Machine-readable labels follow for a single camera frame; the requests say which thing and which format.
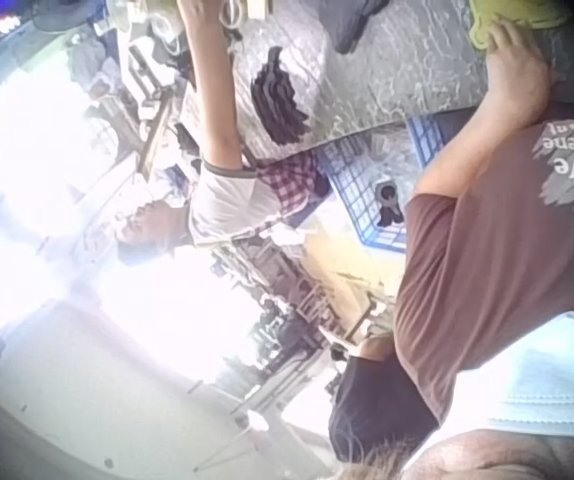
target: white short sleeve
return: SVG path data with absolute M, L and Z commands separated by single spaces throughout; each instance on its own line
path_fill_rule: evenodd
M 280 216 L 280 201 L 254 171 L 221 170 L 203 163 L 190 204 L 194 242 L 227 239 Z

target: hair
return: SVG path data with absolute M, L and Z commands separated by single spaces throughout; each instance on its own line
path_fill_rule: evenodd
M 118 242 L 118 260 L 128 267 L 142 265 L 160 256 L 161 252 L 154 244 L 130 245 Z
M 407 442 L 384 443 L 363 455 L 360 463 L 345 464 L 333 480 L 399 480 L 412 453 Z

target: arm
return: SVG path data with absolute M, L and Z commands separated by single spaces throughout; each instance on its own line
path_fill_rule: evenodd
M 222 0 L 177 2 L 194 62 L 204 160 L 225 170 L 241 170 L 234 77 L 219 19 Z
M 514 126 L 496 121 L 491 105 L 483 100 L 474 116 L 417 180 L 414 195 L 460 197 L 485 169 L 494 150 L 514 131 Z
M 490 29 L 489 89 L 461 132 L 429 164 L 416 195 L 460 197 L 512 134 L 532 124 L 549 99 L 549 68 L 531 33 L 500 20 Z

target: bright window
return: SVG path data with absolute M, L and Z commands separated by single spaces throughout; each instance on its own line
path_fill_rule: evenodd
M 213 381 L 260 317 L 244 290 L 216 277 L 207 250 L 178 249 L 139 267 L 118 262 L 101 272 L 105 312 L 161 366 Z
M 69 79 L 66 52 L 0 85 L 0 189 L 17 219 L 41 235 L 76 232 L 76 202 L 115 162 L 115 133 L 85 119 L 88 107 Z

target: hanging clothes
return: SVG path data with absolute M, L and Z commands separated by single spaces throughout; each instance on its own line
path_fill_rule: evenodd
M 281 52 L 282 47 L 269 50 L 267 63 L 251 84 L 251 98 L 272 141 L 287 145 L 300 143 L 301 137 L 309 132 L 305 124 L 309 117 L 298 109 L 289 74 L 280 68 Z
M 345 55 L 355 50 L 369 17 L 389 5 L 389 0 L 320 0 L 318 20 L 334 50 Z

